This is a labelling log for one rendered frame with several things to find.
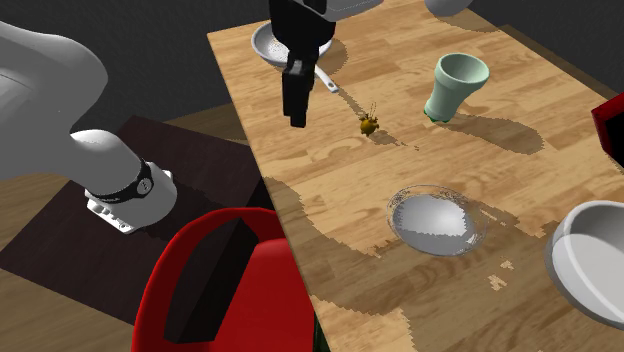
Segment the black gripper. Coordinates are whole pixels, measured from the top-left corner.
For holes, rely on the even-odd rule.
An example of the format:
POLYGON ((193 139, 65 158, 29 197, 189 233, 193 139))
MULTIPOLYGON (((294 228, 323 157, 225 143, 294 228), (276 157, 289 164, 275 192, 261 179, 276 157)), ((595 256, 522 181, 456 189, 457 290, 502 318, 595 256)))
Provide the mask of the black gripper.
POLYGON ((283 114, 290 118, 292 127, 304 128, 319 47, 333 37, 336 23, 294 0, 268 2, 273 34, 289 50, 282 72, 283 114))

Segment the grey frying pan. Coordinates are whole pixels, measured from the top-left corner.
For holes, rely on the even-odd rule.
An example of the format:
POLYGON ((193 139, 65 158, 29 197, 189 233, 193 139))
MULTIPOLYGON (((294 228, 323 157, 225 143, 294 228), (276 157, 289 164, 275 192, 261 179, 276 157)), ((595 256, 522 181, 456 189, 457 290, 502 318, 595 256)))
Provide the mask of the grey frying pan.
MULTIPOLYGON (((267 63, 276 67, 286 66, 289 49, 276 39, 270 22, 260 25, 254 31, 251 37, 251 46, 267 63)), ((339 91, 339 87, 318 64, 315 65, 314 73, 331 93, 339 91)))

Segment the small yellow insect figure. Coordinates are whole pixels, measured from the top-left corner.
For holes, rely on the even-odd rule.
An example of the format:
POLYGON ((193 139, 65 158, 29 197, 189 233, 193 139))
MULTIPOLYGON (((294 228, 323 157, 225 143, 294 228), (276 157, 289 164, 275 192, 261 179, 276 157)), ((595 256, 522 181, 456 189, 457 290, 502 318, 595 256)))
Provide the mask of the small yellow insect figure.
POLYGON ((374 133, 377 129, 380 128, 380 125, 378 123, 378 118, 374 116, 375 109, 376 109, 376 103, 373 102, 371 104, 370 110, 359 118, 360 131, 362 134, 366 136, 370 136, 372 133, 374 133))

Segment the dark robot stand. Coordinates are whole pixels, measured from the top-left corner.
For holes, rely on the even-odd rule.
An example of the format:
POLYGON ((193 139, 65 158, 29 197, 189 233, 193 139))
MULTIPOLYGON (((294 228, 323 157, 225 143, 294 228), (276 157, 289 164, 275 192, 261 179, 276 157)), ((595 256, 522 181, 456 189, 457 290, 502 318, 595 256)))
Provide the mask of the dark robot stand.
POLYGON ((0 250, 0 268, 127 323, 175 233, 215 209, 267 206, 270 198, 243 144, 133 116, 118 136, 174 176, 178 199, 166 218, 125 235, 86 207, 69 181, 0 250))

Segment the wooden table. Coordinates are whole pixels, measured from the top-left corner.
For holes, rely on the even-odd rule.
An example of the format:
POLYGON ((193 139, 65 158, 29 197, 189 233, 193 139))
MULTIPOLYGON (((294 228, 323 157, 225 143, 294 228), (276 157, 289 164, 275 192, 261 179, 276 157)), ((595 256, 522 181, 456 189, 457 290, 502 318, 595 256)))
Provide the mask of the wooden table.
POLYGON ((280 73, 253 25, 208 39, 332 352, 624 352, 624 331, 578 312, 548 277, 549 233, 577 204, 624 202, 624 169, 591 111, 606 96, 471 11, 447 20, 423 0, 386 0, 341 21, 305 128, 282 114, 280 73), (448 122, 424 113, 440 57, 490 70, 448 122), (380 128, 359 118, 376 103, 380 128), (488 217, 474 251, 436 257, 386 221, 400 189, 435 184, 488 217))

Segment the pale green vase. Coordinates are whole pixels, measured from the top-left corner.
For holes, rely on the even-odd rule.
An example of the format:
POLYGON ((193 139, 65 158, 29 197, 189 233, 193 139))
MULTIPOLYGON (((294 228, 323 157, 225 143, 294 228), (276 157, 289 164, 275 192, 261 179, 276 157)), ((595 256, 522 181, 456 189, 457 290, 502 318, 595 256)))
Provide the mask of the pale green vase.
POLYGON ((424 106, 432 122, 448 122, 472 93, 490 77, 487 64, 465 53, 449 53, 439 58, 434 69, 434 87, 424 106))

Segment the clear glass bowl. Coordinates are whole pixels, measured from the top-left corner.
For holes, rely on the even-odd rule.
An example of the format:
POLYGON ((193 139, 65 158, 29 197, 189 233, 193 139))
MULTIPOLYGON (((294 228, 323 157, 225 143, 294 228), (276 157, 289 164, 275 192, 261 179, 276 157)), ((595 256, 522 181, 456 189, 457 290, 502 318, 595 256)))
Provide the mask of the clear glass bowl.
POLYGON ((397 191, 386 206, 393 233, 434 256, 460 256, 486 237, 488 217, 476 201, 448 187, 419 184, 397 191))

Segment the red chair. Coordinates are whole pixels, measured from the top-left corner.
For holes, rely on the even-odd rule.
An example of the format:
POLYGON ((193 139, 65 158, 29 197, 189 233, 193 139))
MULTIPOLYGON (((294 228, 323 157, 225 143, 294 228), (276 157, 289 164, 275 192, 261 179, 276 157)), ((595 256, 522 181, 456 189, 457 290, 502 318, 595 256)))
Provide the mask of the red chair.
POLYGON ((211 211, 185 225, 169 242, 145 287, 131 352, 312 352, 314 309, 276 212, 246 207, 211 211), (259 244, 210 342, 172 343, 165 322, 179 276, 206 235, 240 218, 259 244))

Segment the red box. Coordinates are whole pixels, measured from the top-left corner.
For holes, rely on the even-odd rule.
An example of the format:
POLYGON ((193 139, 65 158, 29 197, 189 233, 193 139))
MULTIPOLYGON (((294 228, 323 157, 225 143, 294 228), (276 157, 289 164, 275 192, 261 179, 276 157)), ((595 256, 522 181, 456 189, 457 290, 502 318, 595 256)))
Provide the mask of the red box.
POLYGON ((591 111, 604 152, 624 168, 624 92, 591 111))

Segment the white bowl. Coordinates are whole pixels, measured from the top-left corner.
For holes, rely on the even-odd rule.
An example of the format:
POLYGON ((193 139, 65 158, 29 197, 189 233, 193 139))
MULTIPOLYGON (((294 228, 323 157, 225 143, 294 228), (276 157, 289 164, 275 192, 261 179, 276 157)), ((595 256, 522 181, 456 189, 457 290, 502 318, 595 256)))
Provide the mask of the white bowl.
POLYGON ((544 262, 574 308, 624 331, 624 203, 594 200, 573 208, 548 240, 544 262))

